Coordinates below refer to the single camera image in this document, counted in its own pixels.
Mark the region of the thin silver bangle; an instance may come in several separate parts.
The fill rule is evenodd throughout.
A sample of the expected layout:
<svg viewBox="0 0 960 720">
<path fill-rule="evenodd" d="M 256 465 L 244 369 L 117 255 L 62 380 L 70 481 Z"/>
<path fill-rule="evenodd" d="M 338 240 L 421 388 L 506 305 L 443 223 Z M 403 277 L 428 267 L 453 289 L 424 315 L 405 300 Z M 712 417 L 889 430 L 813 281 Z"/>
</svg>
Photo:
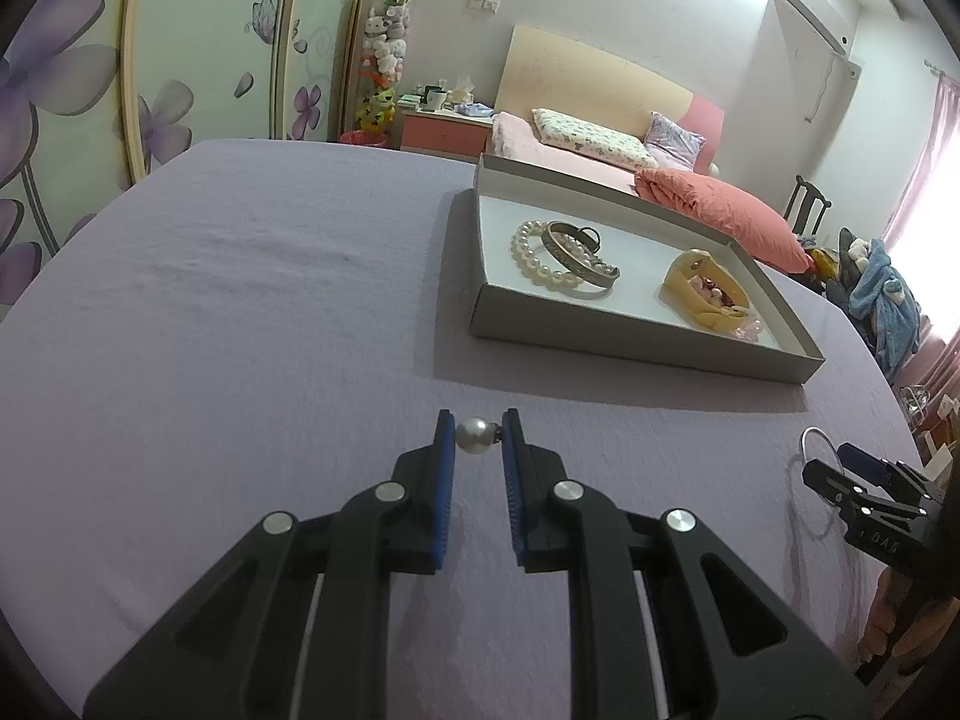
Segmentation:
<svg viewBox="0 0 960 720">
<path fill-rule="evenodd" d="M 835 470 L 843 468 L 838 447 L 836 447 L 833 439 L 823 431 L 822 427 L 805 427 L 804 431 L 800 433 L 799 455 L 800 461 L 804 465 L 807 465 L 809 461 L 818 460 L 835 468 Z"/>
</svg>

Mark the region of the yellow wrist watch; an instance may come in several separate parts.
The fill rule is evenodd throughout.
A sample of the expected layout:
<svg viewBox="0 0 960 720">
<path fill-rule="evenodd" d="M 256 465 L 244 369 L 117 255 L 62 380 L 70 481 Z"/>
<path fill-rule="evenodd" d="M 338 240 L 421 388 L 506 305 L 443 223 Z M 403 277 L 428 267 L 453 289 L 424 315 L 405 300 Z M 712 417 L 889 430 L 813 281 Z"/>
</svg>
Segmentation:
<svg viewBox="0 0 960 720">
<path fill-rule="evenodd" d="M 662 286 L 693 322 L 713 332 L 736 333 L 754 318 L 745 289 L 706 250 L 677 255 Z"/>
</svg>

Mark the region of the single pearl earring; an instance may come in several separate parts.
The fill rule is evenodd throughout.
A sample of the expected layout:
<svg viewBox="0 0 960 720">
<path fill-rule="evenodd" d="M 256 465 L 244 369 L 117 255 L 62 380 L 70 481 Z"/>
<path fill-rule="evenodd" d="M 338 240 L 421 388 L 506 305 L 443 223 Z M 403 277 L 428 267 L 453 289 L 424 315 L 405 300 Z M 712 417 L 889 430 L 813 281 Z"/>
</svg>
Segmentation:
<svg viewBox="0 0 960 720">
<path fill-rule="evenodd" d="M 455 444 L 469 455 L 484 454 L 493 445 L 501 442 L 501 426 L 498 422 L 471 416 L 455 426 Z"/>
</svg>

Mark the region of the wide silver cuff bangle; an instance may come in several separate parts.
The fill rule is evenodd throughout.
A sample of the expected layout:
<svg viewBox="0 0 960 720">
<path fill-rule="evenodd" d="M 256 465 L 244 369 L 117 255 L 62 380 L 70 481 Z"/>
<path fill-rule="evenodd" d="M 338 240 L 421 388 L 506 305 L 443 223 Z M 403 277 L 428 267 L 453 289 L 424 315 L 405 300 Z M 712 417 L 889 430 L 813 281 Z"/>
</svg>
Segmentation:
<svg viewBox="0 0 960 720">
<path fill-rule="evenodd" d="M 619 281 L 618 266 L 601 257 L 601 234 L 589 226 L 576 226 L 566 221 L 549 221 L 537 232 L 540 245 L 560 268 L 551 273 L 550 281 L 565 289 L 581 284 L 608 291 Z"/>
</svg>

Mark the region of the grey shallow cardboard tray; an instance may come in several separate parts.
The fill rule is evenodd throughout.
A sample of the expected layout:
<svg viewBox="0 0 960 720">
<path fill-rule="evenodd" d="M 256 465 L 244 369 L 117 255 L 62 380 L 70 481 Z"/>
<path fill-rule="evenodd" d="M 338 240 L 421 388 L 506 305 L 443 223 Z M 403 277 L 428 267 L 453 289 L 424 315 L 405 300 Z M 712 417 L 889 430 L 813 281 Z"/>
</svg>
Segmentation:
<svg viewBox="0 0 960 720">
<path fill-rule="evenodd" d="M 470 330 L 630 361 L 782 383 L 807 382 L 823 355 L 788 301 L 736 241 L 658 205 L 534 164 L 483 156 L 475 171 Z M 549 221 L 594 227 L 612 289 L 550 281 L 560 265 L 540 245 Z M 677 255 L 706 250 L 740 283 L 754 318 L 736 333 L 693 322 L 662 286 Z"/>
</svg>

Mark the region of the blue plush robe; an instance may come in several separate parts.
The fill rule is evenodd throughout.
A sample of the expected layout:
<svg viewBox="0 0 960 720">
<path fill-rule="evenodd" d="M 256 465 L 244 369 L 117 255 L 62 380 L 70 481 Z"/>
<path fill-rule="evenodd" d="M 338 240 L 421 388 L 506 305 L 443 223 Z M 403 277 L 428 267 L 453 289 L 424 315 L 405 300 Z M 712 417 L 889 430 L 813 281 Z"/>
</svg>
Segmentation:
<svg viewBox="0 0 960 720">
<path fill-rule="evenodd" d="M 847 227 L 839 231 L 839 282 L 846 314 L 867 333 L 878 369 L 894 383 L 921 341 L 921 309 L 911 289 L 880 239 L 856 238 Z"/>
</svg>

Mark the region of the pink curtain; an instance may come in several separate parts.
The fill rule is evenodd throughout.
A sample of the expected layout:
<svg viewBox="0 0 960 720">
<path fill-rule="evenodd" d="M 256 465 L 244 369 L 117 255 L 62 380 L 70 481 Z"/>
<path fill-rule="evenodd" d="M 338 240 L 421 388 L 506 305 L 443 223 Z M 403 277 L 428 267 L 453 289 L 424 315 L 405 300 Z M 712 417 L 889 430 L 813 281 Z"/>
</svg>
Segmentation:
<svg viewBox="0 0 960 720">
<path fill-rule="evenodd" d="M 937 72 L 921 156 L 884 231 L 887 252 L 921 310 L 918 351 L 901 385 L 958 394 L 958 82 Z"/>
</svg>

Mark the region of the salmon folded duvet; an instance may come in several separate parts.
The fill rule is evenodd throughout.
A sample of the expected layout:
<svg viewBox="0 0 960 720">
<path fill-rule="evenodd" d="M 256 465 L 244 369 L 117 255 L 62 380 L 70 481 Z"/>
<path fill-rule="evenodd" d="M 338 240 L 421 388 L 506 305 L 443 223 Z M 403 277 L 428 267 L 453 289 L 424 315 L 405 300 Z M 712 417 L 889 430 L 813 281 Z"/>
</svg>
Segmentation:
<svg viewBox="0 0 960 720">
<path fill-rule="evenodd" d="M 784 218 L 752 193 L 696 172 L 643 167 L 635 174 L 641 199 L 724 232 L 754 259 L 786 275 L 814 268 Z"/>
</svg>

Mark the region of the purple patterned pillow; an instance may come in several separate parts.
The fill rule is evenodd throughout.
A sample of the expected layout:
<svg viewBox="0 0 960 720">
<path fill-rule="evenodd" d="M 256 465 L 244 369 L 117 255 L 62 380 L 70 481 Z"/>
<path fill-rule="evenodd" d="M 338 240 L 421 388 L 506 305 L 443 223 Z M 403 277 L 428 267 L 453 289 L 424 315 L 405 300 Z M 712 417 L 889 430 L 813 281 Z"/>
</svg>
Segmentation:
<svg viewBox="0 0 960 720">
<path fill-rule="evenodd" d="M 660 112 L 652 112 L 643 143 L 659 167 L 693 172 L 706 138 L 686 130 Z"/>
</svg>

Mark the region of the white air conditioner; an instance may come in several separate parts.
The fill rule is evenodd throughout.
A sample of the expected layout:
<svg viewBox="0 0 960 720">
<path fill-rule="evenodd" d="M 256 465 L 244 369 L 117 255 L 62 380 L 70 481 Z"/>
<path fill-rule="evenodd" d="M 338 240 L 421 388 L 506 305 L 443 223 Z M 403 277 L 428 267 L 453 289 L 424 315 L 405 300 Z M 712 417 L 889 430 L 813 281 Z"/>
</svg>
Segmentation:
<svg viewBox="0 0 960 720">
<path fill-rule="evenodd" d="M 833 57 L 843 60 L 855 82 L 861 67 L 853 60 L 854 38 L 861 5 L 857 0 L 786 0 L 815 34 L 827 44 Z"/>
</svg>

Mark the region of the floral white pillow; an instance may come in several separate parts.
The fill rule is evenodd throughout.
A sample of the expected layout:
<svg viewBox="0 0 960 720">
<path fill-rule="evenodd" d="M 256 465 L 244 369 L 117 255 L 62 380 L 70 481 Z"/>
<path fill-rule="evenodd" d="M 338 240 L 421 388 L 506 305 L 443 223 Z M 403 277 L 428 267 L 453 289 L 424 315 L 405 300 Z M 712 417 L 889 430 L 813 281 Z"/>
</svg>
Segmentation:
<svg viewBox="0 0 960 720">
<path fill-rule="evenodd" d="M 646 145 L 630 133 L 544 107 L 532 111 L 532 120 L 537 137 L 544 145 L 578 153 L 626 171 L 658 167 L 658 161 L 652 158 Z"/>
</svg>

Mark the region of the bed with pink sheet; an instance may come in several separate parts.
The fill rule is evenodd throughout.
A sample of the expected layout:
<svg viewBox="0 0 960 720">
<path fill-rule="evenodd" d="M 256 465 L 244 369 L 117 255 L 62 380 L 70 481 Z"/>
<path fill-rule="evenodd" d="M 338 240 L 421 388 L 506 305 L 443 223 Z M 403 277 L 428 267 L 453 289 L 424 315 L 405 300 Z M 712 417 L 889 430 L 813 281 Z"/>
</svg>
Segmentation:
<svg viewBox="0 0 960 720">
<path fill-rule="evenodd" d="M 638 138 L 649 130 L 651 115 L 659 112 L 704 138 L 695 171 L 705 176 L 719 174 L 715 156 L 724 124 L 720 107 L 620 55 L 553 32 L 517 25 L 512 28 L 494 101 L 496 115 L 488 151 L 569 172 L 626 193 L 633 190 L 630 171 L 540 142 L 534 125 L 537 109 L 556 110 Z"/>
</svg>

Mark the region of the red waste bin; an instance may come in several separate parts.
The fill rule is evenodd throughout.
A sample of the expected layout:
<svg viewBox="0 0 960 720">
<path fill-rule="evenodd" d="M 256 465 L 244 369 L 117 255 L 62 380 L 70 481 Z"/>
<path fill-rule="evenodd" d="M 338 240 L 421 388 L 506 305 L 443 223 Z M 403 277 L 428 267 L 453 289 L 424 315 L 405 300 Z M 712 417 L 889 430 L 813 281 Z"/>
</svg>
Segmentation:
<svg viewBox="0 0 960 720">
<path fill-rule="evenodd" d="M 342 145 L 387 148 L 389 143 L 391 143 L 391 138 L 389 138 L 386 132 L 379 132 L 379 130 L 355 128 L 355 130 L 348 130 L 348 132 L 342 133 L 342 135 L 338 137 L 338 141 L 342 143 Z"/>
</svg>

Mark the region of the pink beige nightstand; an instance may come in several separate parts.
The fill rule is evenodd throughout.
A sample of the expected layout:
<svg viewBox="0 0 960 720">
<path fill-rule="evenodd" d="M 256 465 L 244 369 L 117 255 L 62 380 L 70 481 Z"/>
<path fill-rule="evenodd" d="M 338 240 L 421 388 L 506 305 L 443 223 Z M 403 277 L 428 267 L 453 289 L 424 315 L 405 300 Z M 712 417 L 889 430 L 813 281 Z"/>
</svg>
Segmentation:
<svg viewBox="0 0 960 720">
<path fill-rule="evenodd" d="M 455 110 L 407 110 L 398 129 L 398 149 L 477 163 L 488 148 L 493 115 L 470 117 Z"/>
</svg>

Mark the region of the plush toy tower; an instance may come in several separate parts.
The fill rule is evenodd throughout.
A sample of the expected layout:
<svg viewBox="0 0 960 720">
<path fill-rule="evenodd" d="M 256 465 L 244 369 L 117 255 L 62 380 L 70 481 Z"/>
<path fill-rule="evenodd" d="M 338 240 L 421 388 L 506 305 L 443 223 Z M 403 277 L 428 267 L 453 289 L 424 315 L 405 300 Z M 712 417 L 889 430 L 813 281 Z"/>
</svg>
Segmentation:
<svg viewBox="0 0 960 720">
<path fill-rule="evenodd" d="M 412 0 L 374 0 L 364 16 L 353 117 L 361 132 L 386 135 L 392 127 L 411 19 Z"/>
</svg>

